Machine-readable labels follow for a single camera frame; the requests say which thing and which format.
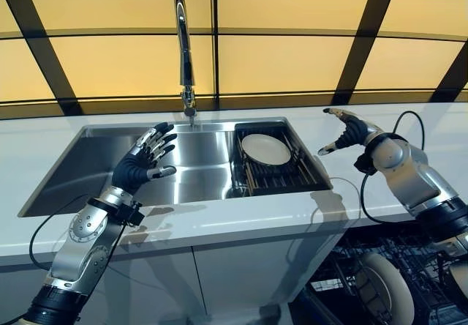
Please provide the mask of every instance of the wire rack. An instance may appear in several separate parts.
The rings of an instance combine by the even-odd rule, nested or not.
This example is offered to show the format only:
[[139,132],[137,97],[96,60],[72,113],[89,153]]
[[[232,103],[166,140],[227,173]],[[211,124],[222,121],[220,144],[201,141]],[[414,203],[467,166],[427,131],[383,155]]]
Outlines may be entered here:
[[[262,134],[281,141],[290,151],[291,159],[284,165],[263,165],[251,160],[242,149],[242,140],[251,134]],[[248,123],[236,125],[234,187],[245,187],[248,195],[292,193],[327,190],[304,150],[294,141],[285,124]]]
[[458,325],[468,324],[468,318],[449,300],[441,284],[442,273],[453,261],[446,261],[437,251],[427,246],[427,241],[419,234],[396,234],[364,242],[344,237],[340,245],[325,259],[311,279],[312,287],[320,294],[332,288],[340,288],[351,296],[358,297],[356,275],[363,272],[366,284],[360,287],[373,287],[375,296],[361,301],[363,309],[371,302],[379,302],[376,324],[392,324],[392,315],[378,287],[373,284],[362,257],[367,253],[379,253],[386,257],[405,279],[415,303],[413,324]]

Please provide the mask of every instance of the stainless steel sink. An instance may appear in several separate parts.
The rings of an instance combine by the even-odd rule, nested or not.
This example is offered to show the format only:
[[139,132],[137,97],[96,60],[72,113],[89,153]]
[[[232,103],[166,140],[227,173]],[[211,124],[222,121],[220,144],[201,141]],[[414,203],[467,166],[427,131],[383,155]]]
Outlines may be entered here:
[[[177,173],[143,185],[135,200],[143,205],[186,203],[219,200],[250,195],[245,182],[235,174],[242,167],[236,144],[236,127],[241,124],[283,126],[289,141],[301,150],[304,171],[311,173],[310,183],[317,189],[330,188],[329,181],[318,160],[311,156],[284,118],[245,121],[203,122],[191,127],[175,124],[178,134],[175,149],[164,157],[160,165],[174,165]],[[87,193],[99,194],[110,184],[113,169],[137,138],[154,124],[120,124],[85,126],[66,148],[39,187],[18,214],[19,217],[49,215],[73,198]],[[295,190],[310,190],[310,186]],[[278,193],[278,190],[260,194]],[[86,197],[76,200],[61,214],[77,212]]]

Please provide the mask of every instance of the black robotic glove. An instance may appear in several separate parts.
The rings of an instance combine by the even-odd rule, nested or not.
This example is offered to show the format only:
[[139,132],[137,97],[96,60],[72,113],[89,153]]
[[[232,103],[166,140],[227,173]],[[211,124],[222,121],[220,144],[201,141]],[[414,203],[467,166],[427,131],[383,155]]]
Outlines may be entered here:
[[359,115],[351,111],[339,108],[326,108],[324,113],[333,114],[346,124],[346,130],[336,140],[321,148],[319,155],[327,155],[337,149],[346,148],[355,144],[366,146],[373,138],[384,133],[383,130],[375,124],[362,119]]
[[173,144],[167,145],[177,137],[175,133],[166,135],[173,128],[174,125],[162,122],[138,138],[114,169],[112,185],[134,195],[146,182],[174,174],[176,168],[171,165],[156,166],[158,160],[175,148]]

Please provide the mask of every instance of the chrome faucet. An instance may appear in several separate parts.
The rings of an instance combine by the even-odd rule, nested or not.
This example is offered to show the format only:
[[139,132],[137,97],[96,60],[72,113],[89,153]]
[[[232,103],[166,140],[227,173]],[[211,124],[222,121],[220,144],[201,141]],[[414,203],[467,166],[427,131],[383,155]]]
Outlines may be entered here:
[[185,10],[184,0],[174,0],[175,16],[177,18],[177,35],[178,42],[181,48],[181,86],[182,102],[184,102],[184,114],[189,117],[190,124],[194,124],[194,117],[197,115],[195,107],[195,93],[193,86],[195,84],[193,78],[192,55],[190,53],[190,38],[189,28],[187,26],[187,15]]

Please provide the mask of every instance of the dishwasher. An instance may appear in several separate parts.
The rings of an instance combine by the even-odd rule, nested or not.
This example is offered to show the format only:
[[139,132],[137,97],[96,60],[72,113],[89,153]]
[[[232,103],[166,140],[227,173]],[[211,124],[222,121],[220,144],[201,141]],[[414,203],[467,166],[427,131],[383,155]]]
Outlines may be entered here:
[[[429,237],[414,223],[349,229],[290,304],[293,315],[301,313],[302,320],[295,324],[402,324],[390,311],[391,300],[385,292],[369,282],[376,279],[368,275],[367,283],[360,282],[367,270],[363,263],[370,254],[390,262],[407,285],[412,305],[406,304],[405,312],[413,312],[413,305],[414,312],[406,324],[468,324],[468,310],[457,307],[457,300],[441,282],[454,261],[431,249]],[[363,288],[375,292],[365,298]]]

